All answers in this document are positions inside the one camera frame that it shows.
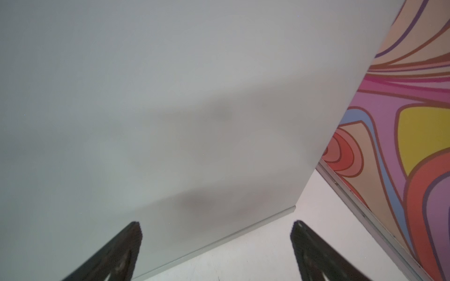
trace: white floor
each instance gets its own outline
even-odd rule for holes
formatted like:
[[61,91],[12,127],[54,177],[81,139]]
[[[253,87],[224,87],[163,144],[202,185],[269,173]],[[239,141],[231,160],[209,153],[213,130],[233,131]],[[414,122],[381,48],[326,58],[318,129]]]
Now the white floor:
[[289,234],[301,219],[373,281],[406,277],[333,189],[314,171],[294,213],[147,281],[301,280]]

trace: metal edge strip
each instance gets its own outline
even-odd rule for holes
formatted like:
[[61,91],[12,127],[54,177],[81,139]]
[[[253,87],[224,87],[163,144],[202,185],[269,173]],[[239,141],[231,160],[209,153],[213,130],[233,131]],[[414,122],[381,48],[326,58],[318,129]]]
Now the metal edge strip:
[[226,236],[226,237],[224,237],[222,239],[219,239],[216,242],[208,244],[208,245],[206,245],[206,246],[204,246],[204,247],[202,247],[202,248],[200,248],[198,250],[195,250],[194,252],[191,252],[191,253],[189,253],[189,254],[187,254],[185,256],[182,256],[181,258],[178,258],[178,259],[173,260],[171,262],[168,262],[168,263],[166,263],[166,264],[164,264],[164,265],[162,265],[160,267],[152,269],[152,270],[150,270],[147,273],[144,273],[144,274],[141,274],[139,276],[136,276],[136,277],[132,278],[132,281],[144,281],[146,279],[149,279],[150,277],[155,276],[155,275],[157,275],[157,274],[159,274],[159,273],[161,273],[161,272],[163,272],[163,271],[165,271],[167,269],[170,269],[170,268],[172,268],[172,267],[174,267],[174,266],[176,266],[176,265],[178,265],[180,263],[183,263],[183,262],[185,262],[185,261],[187,261],[189,259],[195,258],[196,256],[201,255],[201,254],[203,254],[203,253],[205,253],[205,252],[207,252],[209,250],[212,250],[212,249],[214,249],[214,248],[216,248],[216,247],[218,247],[220,245],[223,245],[226,242],[229,242],[229,241],[231,241],[231,240],[233,240],[233,239],[235,239],[235,238],[237,238],[239,236],[242,236],[242,235],[244,235],[246,233],[249,233],[250,231],[253,231],[253,230],[257,229],[257,228],[260,228],[261,226],[264,226],[264,225],[266,225],[266,224],[268,224],[270,222],[273,222],[274,220],[277,220],[277,219],[279,219],[279,218],[281,218],[281,217],[283,217],[283,216],[285,216],[287,214],[290,214],[294,210],[295,210],[295,206],[289,207],[289,208],[287,208],[287,209],[285,209],[285,210],[283,210],[283,211],[281,211],[279,213],[276,213],[276,214],[274,214],[274,215],[272,215],[272,216],[270,216],[270,217],[268,217],[268,218],[266,218],[266,219],[264,219],[262,221],[254,223],[254,224],[252,224],[252,225],[250,225],[250,226],[248,226],[246,228],[243,228],[243,229],[241,229],[241,230],[239,230],[239,231],[237,231],[237,232],[235,232],[233,234],[230,234],[230,235],[228,235],[228,236]]
[[364,206],[351,190],[349,188],[343,188],[346,186],[345,183],[322,159],[320,159],[316,170],[409,280],[433,281],[423,267],[400,245],[394,236]]

